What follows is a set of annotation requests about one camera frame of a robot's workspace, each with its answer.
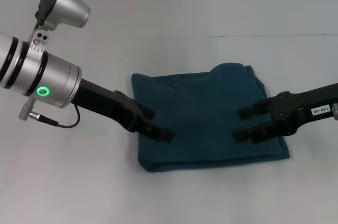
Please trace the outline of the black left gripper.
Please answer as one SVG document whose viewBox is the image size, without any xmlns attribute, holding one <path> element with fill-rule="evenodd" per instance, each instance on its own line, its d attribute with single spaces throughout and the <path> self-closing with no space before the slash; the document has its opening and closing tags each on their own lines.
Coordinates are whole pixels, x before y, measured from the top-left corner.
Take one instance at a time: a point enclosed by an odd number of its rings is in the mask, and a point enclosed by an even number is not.
<svg viewBox="0 0 338 224">
<path fill-rule="evenodd" d="M 129 132 L 138 132 L 157 142 L 170 142 L 174 134 L 154 124 L 155 112 L 120 91 L 110 91 L 85 79 L 81 79 L 78 90 L 71 101 L 74 105 L 111 118 Z"/>
</svg>

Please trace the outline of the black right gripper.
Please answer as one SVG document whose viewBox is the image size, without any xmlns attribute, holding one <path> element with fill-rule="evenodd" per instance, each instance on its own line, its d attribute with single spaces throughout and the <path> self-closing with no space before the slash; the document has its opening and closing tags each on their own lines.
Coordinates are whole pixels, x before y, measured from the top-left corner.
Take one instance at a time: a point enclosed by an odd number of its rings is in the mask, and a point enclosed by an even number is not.
<svg viewBox="0 0 338 224">
<path fill-rule="evenodd" d="M 237 129 L 232 132 L 232 137 L 236 143 L 257 144 L 274 137 L 293 135 L 304 124 L 333 117 L 333 105 L 337 105 L 336 83 L 298 94 L 282 92 L 237 111 L 240 119 L 270 112 L 275 122 Z"/>
</svg>

